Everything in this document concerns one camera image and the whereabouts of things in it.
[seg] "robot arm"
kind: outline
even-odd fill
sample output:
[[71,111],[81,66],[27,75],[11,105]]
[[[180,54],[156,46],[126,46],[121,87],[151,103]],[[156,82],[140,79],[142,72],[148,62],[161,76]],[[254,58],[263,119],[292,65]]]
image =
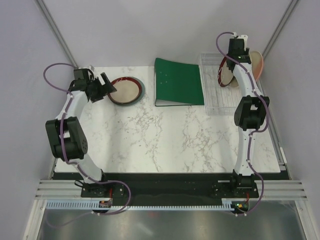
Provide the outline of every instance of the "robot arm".
[[[231,182],[234,188],[252,189],[254,186],[254,172],[248,165],[248,151],[249,156],[253,156],[256,138],[254,135],[252,136],[251,133],[261,128],[266,117],[266,109],[256,94],[262,97],[267,106],[270,100],[267,96],[263,96],[263,93],[258,89],[254,81],[249,48],[247,48],[247,39],[247,35],[237,36],[237,34],[234,33],[229,40],[227,54],[230,58],[241,63],[247,71],[230,59],[228,59],[226,63],[229,70],[231,70],[235,76],[242,95],[242,99],[234,113],[234,123],[238,126],[239,145]],[[253,82],[251,82],[248,77],[248,73],[251,75]],[[251,144],[249,143],[250,135],[252,136]]]
[[[86,68],[75,69],[73,71],[75,80],[72,81],[68,89],[72,93],[72,96],[68,94],[66,103],[60,114],[54,120],[47,121],[45,128],[52,154],[56,158],[65,161],[61,146],[61,137],[63,137],[68,163],[72,164],[77,171],[79,171],[78,167],[80,167],[92,179],[101,181],[103,171],[95,165],[88,155],[88,143],[79,119],[89,100],[93,103],[97,102],[107,94],[115,92],[116,89],[111,85],[105,73],[95,77],[93,76],[93,72],[90,72],[91,76]],[[63,122],[64,135],[60,136],[61,118],[71,97],[73,100]],[[82,172],[79,171],[79,173],[82,175],[85,183],[93,183]]]

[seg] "shiny metal surface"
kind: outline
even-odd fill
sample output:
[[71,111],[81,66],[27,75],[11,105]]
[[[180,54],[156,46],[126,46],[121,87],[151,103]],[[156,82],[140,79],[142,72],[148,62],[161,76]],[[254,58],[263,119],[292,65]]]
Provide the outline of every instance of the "shiny metal surface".
[[[46,210],[45,214],[58,225],[84,212]],[[306,239],[293,201],[264,201],[246,217],[217,211],[127,211],[113,216],[89,214],[60,229],[43,222],[38,240]]]

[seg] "white wall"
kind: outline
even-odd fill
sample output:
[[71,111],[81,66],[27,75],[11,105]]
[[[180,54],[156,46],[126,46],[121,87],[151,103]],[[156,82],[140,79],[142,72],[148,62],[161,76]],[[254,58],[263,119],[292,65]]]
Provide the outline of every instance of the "white wall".
[[263,86],[293,177],[320,224],[320,1],[301,0],[266,58]]
[[[197,63],[221,32],[248,34],[263,51],[290,0],[44,0],[77,63]],[[221,39],[223,49],[228,39]]]
[[[67,58],[32,0],[1,1],[0,29],[0,238],[18,240],[39,180],[49,173],[45,122],[66,99],[44,82],[42,72]],[[66,88],[72,68],[57,67],[48,76]]]

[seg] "clear plastic container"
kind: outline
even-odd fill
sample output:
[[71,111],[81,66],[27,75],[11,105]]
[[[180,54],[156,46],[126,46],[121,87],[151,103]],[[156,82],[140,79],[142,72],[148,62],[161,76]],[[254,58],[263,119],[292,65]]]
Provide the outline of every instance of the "clear plastic container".
[[201,53],[200,70],[204,106],[207,115],[233,115],[242,98],[239,87],[221,87],[218,83],[220,53]]

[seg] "green binder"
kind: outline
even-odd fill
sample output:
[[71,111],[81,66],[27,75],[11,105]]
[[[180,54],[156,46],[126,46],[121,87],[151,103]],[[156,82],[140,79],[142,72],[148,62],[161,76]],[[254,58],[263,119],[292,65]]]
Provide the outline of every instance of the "green binder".
[[199,66],[156,58],[155,106],[204,105]]

